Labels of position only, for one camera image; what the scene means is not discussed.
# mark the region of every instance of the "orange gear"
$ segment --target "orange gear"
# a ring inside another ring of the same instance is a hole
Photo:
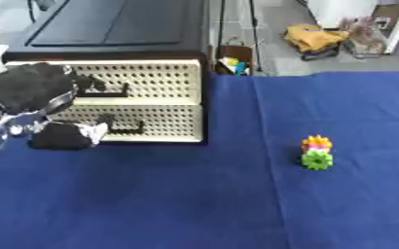
[[[333,143],[328,137],[322,137],[320,135],[309,136],[308,139],[303,140],[303,152],[308,151],[310,147],[324,149],[327,153],[330,153],[333,148]]]

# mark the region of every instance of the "tripod stand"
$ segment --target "tripod stand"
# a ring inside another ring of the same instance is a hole
[[[226,8],[226,0],[221,0],[221,13],[219,17],[219,35],[218,35],[218,48],[216,50],[215,59],[218,61],[220,59],[221,50],[222,50],[222,40],[224,36],[224,17],[225,17],[225,8]],[[254,0],[249,0],[249,11],[251,15],[251,24],[253,29],[254,36],[254,47],[257,55],[257,71],[263,72],[262,62],[260,59],[260,50],[259,50],[259,38],[257,35],[257,27],[259,25],[259,21],[256,18],[255,8],[254,8]]]

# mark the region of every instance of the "cardboard box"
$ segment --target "cardboard box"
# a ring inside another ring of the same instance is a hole
[[[391,30],[399,19],[399,4],[378,5],[372,14],[381,30]]]

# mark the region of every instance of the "drawer handle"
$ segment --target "drawer handle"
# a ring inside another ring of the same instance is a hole
[[[138,121],[137,122],[137,128],[133,129],[115,129],[112,128],[110,130],[111,133],[113,134],[143,134],[145,133],[145,122],[144,121]]]

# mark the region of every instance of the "floor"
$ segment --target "floor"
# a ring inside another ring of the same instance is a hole
[[[211,44],[216,45],[221,0],[210,0]],[[356,59],[342,51],[338,57],[303,62],[280,34],[292,23],[313,22],[308,10],[296,0],[254,0],[259,20],[260,52],[263,72],[258,75],[299,76],[325,71],[399,71],[399,49],[395,55],[375,59]],[[26,0],[0,0],[0,39],[11,44],[31,24]],[[227,0],[224,41],[236,37],[253,46],[249,0]]]
[[[211,1],[211,37],[216,44],[220,0]],[[232,37],[254,45],[248,9],[249,0],[227,0],[225,41]],[[264,71],[274,76],[298,76],[325,71],[399,71],[399,48],[395,55],[356,59],[346,51],[338,57],[303,62],[280,34],[293,23],[313,23],[308,9],[296,0],[255,0],[261,39],[261,61]]]

